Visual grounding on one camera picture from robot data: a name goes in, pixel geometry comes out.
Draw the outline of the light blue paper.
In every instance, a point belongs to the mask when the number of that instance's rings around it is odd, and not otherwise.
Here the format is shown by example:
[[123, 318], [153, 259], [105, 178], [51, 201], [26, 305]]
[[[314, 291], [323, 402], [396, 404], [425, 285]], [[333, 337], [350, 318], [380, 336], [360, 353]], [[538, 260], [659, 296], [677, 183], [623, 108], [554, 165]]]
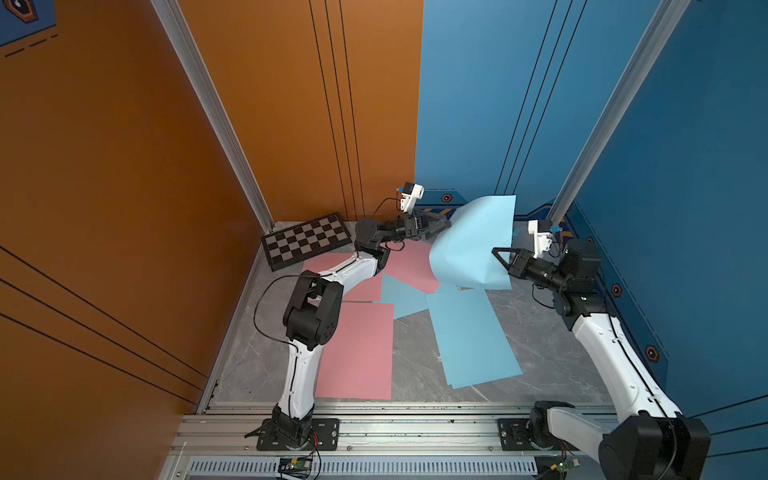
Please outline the light blue paper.
[[426, 294], [392, 276], [382, 277], [381, 304], [393, 306], [394, 318], [400, 319], [428, 309]]
[[484, 290], [451, 286], [426, 299], [448, 385], [460, 389], [522, 374]]
[[459, 287], [509, 290], [510, 277], [492, 250], [512, 246], [515, 207], [515, 196], [484, 196], [460, 207], [432, 243], [434, 277]]

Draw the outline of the pink paper small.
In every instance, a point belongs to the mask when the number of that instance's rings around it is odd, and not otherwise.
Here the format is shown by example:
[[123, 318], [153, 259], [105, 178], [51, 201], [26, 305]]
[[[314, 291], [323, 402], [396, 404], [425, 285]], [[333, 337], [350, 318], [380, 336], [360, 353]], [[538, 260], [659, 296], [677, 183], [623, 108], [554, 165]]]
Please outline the pink paper small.
[[383, 273], [425, 294], [434, 294], [440, 282], [435, 278], [430, 266], [431, 247], [426, 241], [416, 240], [392, 244]]

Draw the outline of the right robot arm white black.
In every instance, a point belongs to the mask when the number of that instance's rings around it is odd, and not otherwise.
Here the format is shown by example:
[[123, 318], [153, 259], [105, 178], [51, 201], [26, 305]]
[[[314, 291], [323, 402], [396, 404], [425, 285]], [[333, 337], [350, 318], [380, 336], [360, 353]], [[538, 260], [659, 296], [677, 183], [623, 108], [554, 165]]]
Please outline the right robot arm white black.
[[507, 273], [553, 294], [553, 308], [585, 348], [613, 402], [609, 429], [570, 403], [538, 401], [527, 431], [540, 449], [575, 447], [608, 479], [698, 479], [711, 444], [699, 419], [686, 417], [630, 345], [620, 320], [597, 289], [601, 256], [595, 244], [572, 240], [558, 264], [534, 252], [496, 247]]

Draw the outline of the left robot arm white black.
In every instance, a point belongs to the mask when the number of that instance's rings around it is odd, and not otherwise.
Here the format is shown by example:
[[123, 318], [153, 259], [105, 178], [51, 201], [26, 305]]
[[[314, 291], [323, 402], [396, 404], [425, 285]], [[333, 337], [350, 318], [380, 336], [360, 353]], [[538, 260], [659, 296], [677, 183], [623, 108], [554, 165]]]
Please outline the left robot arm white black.
[[286, 380], [281, 397], [266, 424], [271, 437], [290, 449], [313, 441], [315, 384], [324, 346], [333, 337], [344, 294], [375, 277], [386, 266], [389, 245], [406, 240], [426, 241], [450, 227], [440, 214], [415, 210], [388, 221], [366, 218], [355, 226], [355, 253], [332, 269], [298, 275], [283, 315], [289, 344]]

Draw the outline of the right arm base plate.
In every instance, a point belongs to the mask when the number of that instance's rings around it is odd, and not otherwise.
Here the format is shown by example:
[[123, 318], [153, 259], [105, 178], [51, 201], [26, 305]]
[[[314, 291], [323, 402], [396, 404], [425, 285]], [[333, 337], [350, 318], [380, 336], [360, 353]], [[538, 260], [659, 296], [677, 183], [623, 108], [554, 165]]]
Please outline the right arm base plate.
[[503, 451], [542, 451], [554, 452], [564, 450], [566, 453], [579, 453], [579, 450], [568, 442], [555, 437], [538, 435], [529, 419], [500, 418], [497, 428]]

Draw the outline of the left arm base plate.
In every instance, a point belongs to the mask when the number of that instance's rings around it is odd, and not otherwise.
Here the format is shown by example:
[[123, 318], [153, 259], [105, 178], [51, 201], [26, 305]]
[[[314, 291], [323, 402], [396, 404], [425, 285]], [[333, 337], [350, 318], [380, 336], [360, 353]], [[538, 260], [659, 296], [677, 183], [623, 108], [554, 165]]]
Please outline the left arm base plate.
[[256, 448], [258, 451], [310, 452], [317, 448], [321, 453], [335, 451], [338, 447], [340, 421], [336, 418], [320, 418], [311, 421], [307, 440], [293, 444], [280, 434], [274, 422], [265, 420], [259, 427]]

